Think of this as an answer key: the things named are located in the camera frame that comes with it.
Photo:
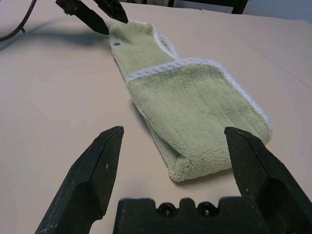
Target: screw hole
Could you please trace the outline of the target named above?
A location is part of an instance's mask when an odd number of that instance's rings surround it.
[[[202,202],[197,207],[198,212],[205,217],[214,217],[217,215],[217,208],[210,202]]]
[[[171,203],[162,203],[157,212],[164,217],[171,218],[177,215],[175,206]]]

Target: wall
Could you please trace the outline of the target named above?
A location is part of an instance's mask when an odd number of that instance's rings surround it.
[[[229,7],[175,0],[175,7],[196,8],[230,13]],[[312,0],[251,0],[244,14],[299,19],[312,23]]]

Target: microfiber cloth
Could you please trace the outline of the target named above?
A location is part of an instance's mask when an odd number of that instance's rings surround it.
[[[180,58],[149,23],[115,24],[110,44],[172,180],[230,168],[226,126],[270,141],[269,117],[221,64]]]

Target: folded towel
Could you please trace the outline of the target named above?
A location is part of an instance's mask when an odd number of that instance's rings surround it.
[[[269,117],[221,64],[179,58],[148,23],[116,24],[110,43],[172,180],[230,168],[226,126],[270,141]]]

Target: table surface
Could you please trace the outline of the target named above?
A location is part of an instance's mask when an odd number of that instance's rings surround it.
[[[108,25],[115,22],[91,0],[84,2]],[[2,34],[19,23],[29,3],[0,2]],[[312,35],[310,25],[281,20],[296,28],[295,42],[300,43],[293,44],[294,37],[280,42],[269,37],[270,31],[288,35],[289,29],[276,23],[274,30],[264,18],[123,6],[129,19],[152,22],[159,34],[168,36],[181,57],[213,59],[227,67],[271,117],[274,132],[267,147],[311,199],[312,73],[309,66],[304,69],[312,54],[311,45],[304,43]],[[245,24],[240,31],[231,29],[239,22]],[[270,34],[253,31],[254,25],[269,27]],[[25,29],[26,35],[0,43],[1,233],[34,233],[72,163],[101,131],[116,125],[124,126],[125,135],[115,187],[107,215],[90,233],[112,233],[123,197],[150,197],[157,205],[178,206],[183,197],[217,205],[222,196],[239,195],[231,170],[179,184],[169,179],[114,62],[108,37],[66,16],[54,1],[38,1]],[[262,38],[254,41],[250,34],[256,32]]]

